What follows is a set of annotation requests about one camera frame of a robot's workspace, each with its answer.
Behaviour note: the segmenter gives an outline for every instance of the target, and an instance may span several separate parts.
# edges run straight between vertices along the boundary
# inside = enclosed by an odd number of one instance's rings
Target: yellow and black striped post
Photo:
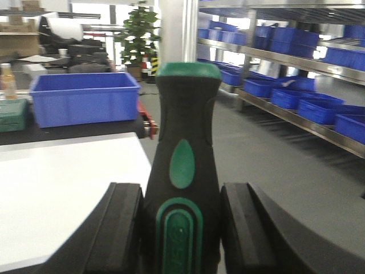
[[[147,83],[154,84],[157,69],[159,68],[159,59],[157,58],[157,53],[151,57],[151,66],[151,74],[147,79]]]

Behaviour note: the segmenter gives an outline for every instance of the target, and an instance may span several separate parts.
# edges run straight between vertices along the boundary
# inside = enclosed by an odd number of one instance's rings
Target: plant pot
[[[137,64],[128,64],[125,66],[127,69],[127,73],[131,74],[137,82],[141,82],[141,66]]]

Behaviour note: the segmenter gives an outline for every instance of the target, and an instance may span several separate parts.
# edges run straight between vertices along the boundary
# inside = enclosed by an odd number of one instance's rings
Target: green screwdriver handle
[[[159,68],[161,129],[144,199],[144,274],[215,274],[220,192],[212,114],[221,83],[208,63]]]

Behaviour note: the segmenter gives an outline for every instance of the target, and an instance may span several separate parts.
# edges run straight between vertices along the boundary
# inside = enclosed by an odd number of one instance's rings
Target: green cap
[[[209,63],[184,63],[171,62],[163,63],[157,71],[159,76],[192,76],[192,77],[209,77],[221,80],[221,72],[216,65]]]

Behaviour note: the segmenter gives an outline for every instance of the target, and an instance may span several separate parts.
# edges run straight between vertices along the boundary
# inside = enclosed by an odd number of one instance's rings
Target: white table
[[[134,133],[0,146],[0,272],[46,261],[110,182],[145,191],[150,170]]]

